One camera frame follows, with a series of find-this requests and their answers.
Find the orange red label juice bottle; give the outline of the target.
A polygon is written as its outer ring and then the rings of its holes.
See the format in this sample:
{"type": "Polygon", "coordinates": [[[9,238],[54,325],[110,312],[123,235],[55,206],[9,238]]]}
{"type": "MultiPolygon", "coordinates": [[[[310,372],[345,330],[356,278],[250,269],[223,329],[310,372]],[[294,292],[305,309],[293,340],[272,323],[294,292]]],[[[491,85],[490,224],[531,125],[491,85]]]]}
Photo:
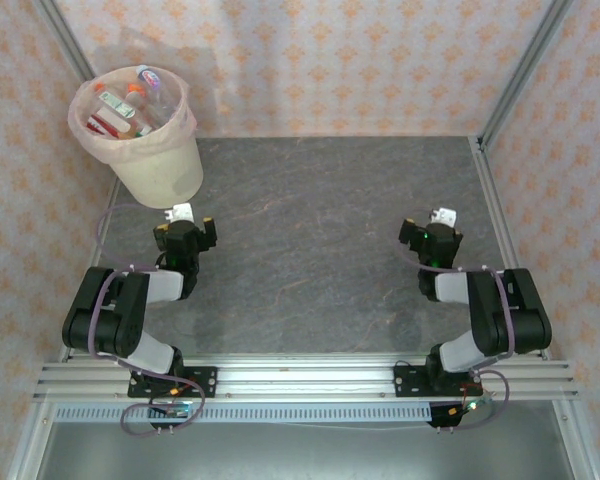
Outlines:
{"type": "Polygon", "coordinates": [[[107,135],[115,139],[118,138],[118,131],[97,115],[91,115],[89,117],[87,126],[94,132],[98,132],[101,135],[107,135]]]}

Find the clear bottle green label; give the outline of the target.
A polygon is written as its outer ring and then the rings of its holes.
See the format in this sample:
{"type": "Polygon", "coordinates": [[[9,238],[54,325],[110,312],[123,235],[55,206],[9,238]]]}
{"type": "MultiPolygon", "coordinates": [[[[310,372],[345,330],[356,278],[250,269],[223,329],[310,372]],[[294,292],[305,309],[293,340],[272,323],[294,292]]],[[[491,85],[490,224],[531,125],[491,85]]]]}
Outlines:
{"type": "Polygon", "coordinates": [[[102,91],[99,94],[99,99],[113,111],[119,114],[122,118],[130,119],[136,113],[135,109],[131,105],[108,90],[102,91]]]}

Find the brown drink bottle white cap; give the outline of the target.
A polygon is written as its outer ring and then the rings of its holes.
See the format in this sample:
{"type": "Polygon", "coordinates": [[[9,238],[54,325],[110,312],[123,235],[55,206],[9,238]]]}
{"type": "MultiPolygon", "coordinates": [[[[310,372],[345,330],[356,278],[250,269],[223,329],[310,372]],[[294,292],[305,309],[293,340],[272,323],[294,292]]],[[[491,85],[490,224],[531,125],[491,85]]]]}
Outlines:
{"type": "Polygon", "coordinates": [[[144,110],[147,106],[147,95],[144,88],[139,84],[129,83],[125,101],[135,109],[144,110]]]}

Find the clear bottle blue cap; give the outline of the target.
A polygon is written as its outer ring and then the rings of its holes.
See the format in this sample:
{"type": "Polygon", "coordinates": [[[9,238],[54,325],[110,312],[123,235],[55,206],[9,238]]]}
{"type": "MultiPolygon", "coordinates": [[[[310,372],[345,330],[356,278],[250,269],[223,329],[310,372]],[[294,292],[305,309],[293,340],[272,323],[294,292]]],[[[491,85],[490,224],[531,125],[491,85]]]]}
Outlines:
{"type": "Polygon", "coordinates": [[[136,75],[146,92],[153,117],[160,126],[165,125],[177,107],[177,101],[173,99],[168,85],[153,68],[147,65],[138,66],[136,75]]]}

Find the white plastic waste bin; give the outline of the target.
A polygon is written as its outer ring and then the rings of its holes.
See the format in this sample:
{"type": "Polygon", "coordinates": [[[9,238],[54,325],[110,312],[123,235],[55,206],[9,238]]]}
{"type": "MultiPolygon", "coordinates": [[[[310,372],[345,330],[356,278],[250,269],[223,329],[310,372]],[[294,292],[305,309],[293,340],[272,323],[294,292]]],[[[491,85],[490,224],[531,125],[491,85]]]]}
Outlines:
{"type": "Polygon", "coordinates": [[[183,146],[153,158],[123,164],[105,164],[133,197],[151,208],[170,207],[190,200],[203,182],[196,136],[183,146]]]}

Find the pink plastic bin liner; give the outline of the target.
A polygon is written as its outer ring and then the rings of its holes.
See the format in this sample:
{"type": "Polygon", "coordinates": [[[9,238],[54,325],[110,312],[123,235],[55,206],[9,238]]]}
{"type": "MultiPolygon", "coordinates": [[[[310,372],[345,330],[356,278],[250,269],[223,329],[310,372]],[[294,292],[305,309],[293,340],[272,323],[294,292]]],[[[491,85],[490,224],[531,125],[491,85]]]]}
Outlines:
{"type": "Polygon", "coordinates": [[[160,126],[156,122],[148,106],[148,98],[144,110],[132,106],[136,113],[130,119],[122,118],[99,99],[99,94],[108,90],[125,101],[129,83],[143,87],[136,75],[137,67],[118,68],[83,83],[69,106],[67,122],[75,139],[104,164],[114,165],[150,159],[175,150],[194,137],[197,121],[188,103],[189,85],[168,70],[149,66],[165,81],[173,99],[177,101],[176,110],[165,125],[160,126]],[[94,85],[99,82],[105,84],[105,89],[95,92],[94,85]],[[87,126],[91,115],[97,115],[112,125],[118,131],[118,138],[91,130],[87,126]],[[153,131],[146,136],[136,137],[137,129],[143,125],[150,125],[153,131]]]}

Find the grey metal sheet panel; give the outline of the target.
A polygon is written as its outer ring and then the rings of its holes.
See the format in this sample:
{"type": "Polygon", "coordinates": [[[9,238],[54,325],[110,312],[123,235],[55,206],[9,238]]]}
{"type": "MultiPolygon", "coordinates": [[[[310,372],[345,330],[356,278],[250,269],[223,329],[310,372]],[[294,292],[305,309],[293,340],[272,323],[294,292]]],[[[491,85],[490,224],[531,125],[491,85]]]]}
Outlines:
{"type": "Polygon", "coordinates": [[[131,438],[53,428],[37,480],[574,480],[555,423],[523,410],[474,431],[200,424],[131,438]]]}

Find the aluminium table side rail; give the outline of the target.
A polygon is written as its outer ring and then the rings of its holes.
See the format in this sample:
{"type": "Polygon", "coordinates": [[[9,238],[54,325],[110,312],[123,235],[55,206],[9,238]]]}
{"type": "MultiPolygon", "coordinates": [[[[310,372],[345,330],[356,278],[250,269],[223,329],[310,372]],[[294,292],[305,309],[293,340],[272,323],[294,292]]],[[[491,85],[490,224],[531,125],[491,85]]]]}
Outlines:
{"type": "Polygon", "coordinates": [[[86,268],[99,266],[101,262],[114,268],[120,268],[128,264],[121,253],[116,252],[112,246],[107,245],[107,238],[114,225],[116,213],[128,208],[128,205],[118,202],[119,192],[122,188],[120,179],[115,178],[107,194],[106,208],[100,213],[94,225],[91,250],[88,262],[85,264],[86,268]]]}
{"type": "Polygon", "coordinates": [[[468,141],[476,169],[478,171],[478,176],[480,178],[500,254],[504,262],[503,270],[517,268],[518,259],[514,250],[511,234],[505,220],[504,209],[497,194],[494,177],[488,165],[487,155],[482,150],[477,137],[469,137],[468,141]]]}

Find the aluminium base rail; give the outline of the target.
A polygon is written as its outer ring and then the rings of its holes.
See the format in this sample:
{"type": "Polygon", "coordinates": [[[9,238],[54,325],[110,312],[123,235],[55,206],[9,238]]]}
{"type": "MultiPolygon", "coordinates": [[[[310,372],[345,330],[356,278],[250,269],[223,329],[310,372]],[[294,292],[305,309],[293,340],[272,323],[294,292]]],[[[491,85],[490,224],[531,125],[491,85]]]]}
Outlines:
{"type": "MultiPolygon", "coordinates": [[[[422,356],[404,353],[208,354],[185,358],[187,366],[215,366],[217,402],[363,402],[395,397],[395,366],[421,365],[422,356]]],[[[514,356],[483,376],[486,389],[501,399],[579,398],[581,386],[566,360],[544,354],[514,356]]],[[[122,402],[129,373],[108,360],[75,354],[42,367],[33,397],[37,401],[122,402]]]]}

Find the aluminium frame post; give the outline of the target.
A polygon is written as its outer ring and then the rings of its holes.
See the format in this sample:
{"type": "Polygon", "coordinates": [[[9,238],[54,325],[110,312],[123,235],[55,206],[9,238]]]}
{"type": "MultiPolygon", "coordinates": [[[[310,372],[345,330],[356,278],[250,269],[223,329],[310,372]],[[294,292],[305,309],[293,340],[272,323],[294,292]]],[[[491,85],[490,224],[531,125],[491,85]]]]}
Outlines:
{"type": "Polygon", "coordinates": [[[504,92],[487,120],[482,133],[477,137],[481,151],[486,151],[495,141],[500,129],[515,106],[526,83],[563,22],[574,0],[551,0],[538,28],[524,51],[504,92]]]}
{"type": "Polygon", "coordinates": [[[32,0],[44,22],[57,40],[70,67],[82,82],[96,76],[89,60],[74,35],[57,0],[32,0]]]}

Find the aluminium frame leg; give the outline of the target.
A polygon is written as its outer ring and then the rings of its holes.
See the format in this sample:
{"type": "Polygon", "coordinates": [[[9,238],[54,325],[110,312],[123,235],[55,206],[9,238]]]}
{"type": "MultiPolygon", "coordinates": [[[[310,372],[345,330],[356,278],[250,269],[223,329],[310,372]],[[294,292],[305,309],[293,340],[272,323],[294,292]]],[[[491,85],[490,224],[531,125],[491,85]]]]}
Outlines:
{"type": "Polygon", "coordinates": [[[7,480],[36,480],[54,423],[56,405],[33,403],[17,443],[7,480]]]}
{"type": "Polygon", "coordinates": [[[579,401],[553,400],[554,413],[574,480],[599,480],[591,435],[579,401]]]}

